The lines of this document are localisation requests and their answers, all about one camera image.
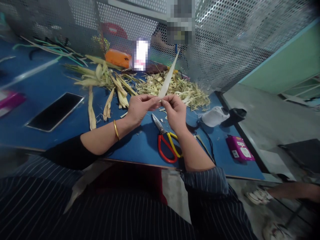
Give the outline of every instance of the left hand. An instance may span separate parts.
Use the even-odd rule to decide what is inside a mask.
[[[124,117],[131,124],[138,127],[148,111],[154,111],[161,106],[161,99],[152,95],[138,95],[130,98],[129,109]]]

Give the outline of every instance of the white bottle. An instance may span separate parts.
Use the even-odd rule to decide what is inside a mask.
[[[229,111],[216,106],[202,115],[202,121],[209,127],[215,127],[230,117]]]

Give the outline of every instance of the pile of corn husks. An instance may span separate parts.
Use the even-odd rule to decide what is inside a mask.
[[[118,93],[119,108],[127,108],[129,106],[127,92],[131,96],[138,94],[158,96],[169,71],[145,75],[146,81],[144,81],[142,79],[135,78],[135,74],[118,74],[114,72],[109,68],[119,70],[119,67],[106,62],[101,58],[92,57],[90,55],[86,55],[86,57],[91,59],[93,63],[97,64],[96,71],[80,67],[78,65],[66,64],[65,67],[82,75],[82,80],[72,78],[76,81],[74,84],[89,87],[88,112],[91,130],[96,128],[96,118],[92,108],[93,86],[104,87],[111,91],[103,110],[103,119],[106,121],[108,118],[111,118],[111,102],[115,91]],[[206,109],[204,109],[204,107],[207,107],[210,104],[210,99],[198,88],[196,83],[182,79],[181,75],[178,73],[173,74],[167,94],[177,94],[180,96],[182,101],[190,107],[191,111],[197,110],[199,107],[202,107],[203,111],[205,111]]]
[[[139,94],[150,94],[158,96],[162,84],[168,74],[168,71],[158,74],[146,75],[147,82],[137,82],[136,89]],[[179,73],[172,75],[167,95],[177,94],[181,100],[190,107],[191,111],[199,107],[207,107],[210,99],[196,83],[182,79]]]

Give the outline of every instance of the scissor blade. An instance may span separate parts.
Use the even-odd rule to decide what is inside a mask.
[[[161,134],[165,134],[166,131],[163,129],[162,124],[160,123],[160,121],[157,119],[157,117],[153,113],[152,113],[152,118],[153,118],[154,123],[156,124],[157,128],[161,132]]]

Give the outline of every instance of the pink object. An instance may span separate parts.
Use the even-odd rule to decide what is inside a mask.
[[[242,138],[229,136],[226,141],[234,159],[239,161],[255,161]]]
[[[103,23],[102,32],[128,39],[126,31],[122,27],[114,23]]]
[[[0,117],[6,115],[25,100],[26,98],[20,93],[0,91]]]

